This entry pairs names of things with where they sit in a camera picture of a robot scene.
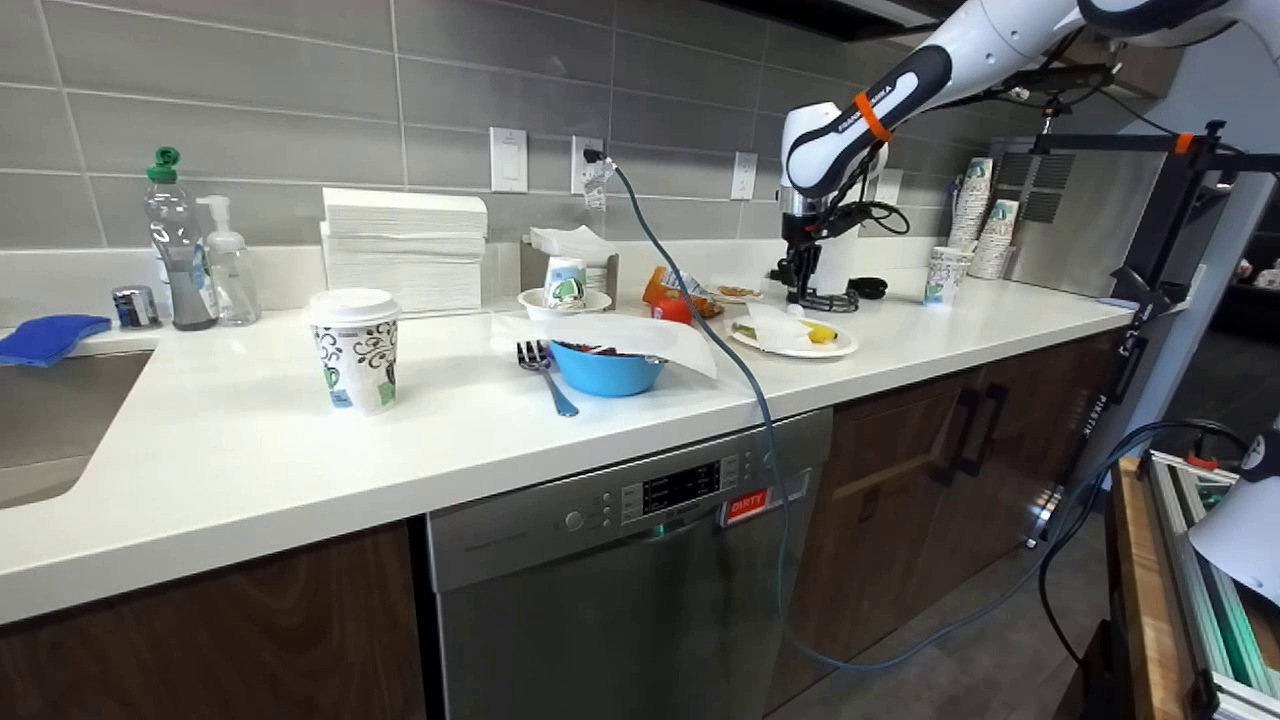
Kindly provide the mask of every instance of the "cabinet handle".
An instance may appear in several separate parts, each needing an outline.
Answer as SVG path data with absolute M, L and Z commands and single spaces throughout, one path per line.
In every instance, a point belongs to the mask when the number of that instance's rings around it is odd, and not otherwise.
M 961 400 L 957 400 L 957 411 L 965 411 L 965 424 L 961 424 L 957 447 L 949 456 L 949 466 L 942 473 L 942 485 L 957 485 L 961 473 L 965 473 L 965 447 L 969 447 L 969 436 L 974 436 L 976 405 L 979 405 L 976 387 L 965 387 Z
M 965 459 L 961 459 L 961 473 L 969 473 L 969 474 L 979 474 L 986 463 L 990 463 L 990 453 L 993 453 L 999 416 L 1004 416 L 1004 407 L 1009 407 L 1009 387 L 1004 387 L 1004 384 L 993 384 L 993 387 L 990 387 L 990 405 L 993 405 L 993 411 L 990 411 L 986 444 L 976 447 L 976 456 L 965 456 Z

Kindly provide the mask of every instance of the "label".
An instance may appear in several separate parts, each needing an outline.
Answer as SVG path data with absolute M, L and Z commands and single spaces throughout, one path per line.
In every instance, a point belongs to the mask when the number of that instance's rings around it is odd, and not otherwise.
M 755 488 L 755 490 L 745 490 L 745 494 L 727 499 L 725 503 L 725 527 L 770 513 L 770 499 L 774 499 L 770 488 Z

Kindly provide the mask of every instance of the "backsplash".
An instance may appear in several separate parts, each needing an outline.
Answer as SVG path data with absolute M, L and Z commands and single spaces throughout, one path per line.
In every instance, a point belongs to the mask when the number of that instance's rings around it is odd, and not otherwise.
M 790 108 L 845 101 L 910 48 L 838 44 L 709 0 L 0 0 L 0 246 L 145 246 L 139 169 L 185 150 L 251 245 L 318 245 L 319 187 L 484 197 L 493 240 L 580 225 L 569 135 L 599 135 L 666 237 L 778 237 Z M 488 129 L 530 133 L 530 193 L 488 193 Z M 892 147 L 916 230 L 990 135 L 974 105 Z M 727 200 L 755 150 L 754 200 Z M 614 197 L 605 237 L 640 237 Z

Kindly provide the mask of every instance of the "cabinet door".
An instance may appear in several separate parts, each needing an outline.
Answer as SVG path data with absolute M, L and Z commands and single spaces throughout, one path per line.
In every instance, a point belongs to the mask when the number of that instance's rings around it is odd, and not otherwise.
M 425 715 L 408 527 L 0 633 L 4 720 Z
M 854 661 L 911 615 L 904 581 L 936 503 L 943 428 L 969 375 L 949 375 L 838 407 L 838 438 L 815 488 L 792 633 Z M 783 644 L 774 698 L 825 676 Z
M 969 387 L 979 411 L 965 444 L 965 473 L 931 509 L 910 603 L 942 599 L 1024 542 L 1024 509 L 1066 481 L 1109 361 L 1109 338 L 1082 338 L 979 373 Z
M 1112 334 L 1049 347 L 1009 363 L 993 363 L 986 384 L 1004 395 L 1004 416 L 976 485 L 990 490 L 990 548 L 999 554 L 1020 542 L 1024 509 L 1070 481 L 1090 400 L 1112 373 Z

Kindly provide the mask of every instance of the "bottle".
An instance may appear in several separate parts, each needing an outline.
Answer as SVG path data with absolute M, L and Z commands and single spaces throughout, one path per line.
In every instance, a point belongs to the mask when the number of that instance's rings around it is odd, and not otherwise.
M 218 296 L 220 325 L 256 325 L 256 292 L 251 292 L 251 258 L 246 237 L 231 228 L 231 200 L 227 197 L 198 197 L 200 206 L 212 214 L 208 230 L 208 274 Z
M 158 147 L 158 162 L 147 169 L 147 230 L 159 252 L 164 284 L 170 284 L 170 313 L 173 328 L 198 331 L 212 328 L 212 279 L 208 279 L 208 258 L 206 245 L 198 230 L 198 204 L 175 181 L 175 147 Z
M 974 157 L 957 183 L 949 246 L 974 252 L 993 200 L 993 157 Z

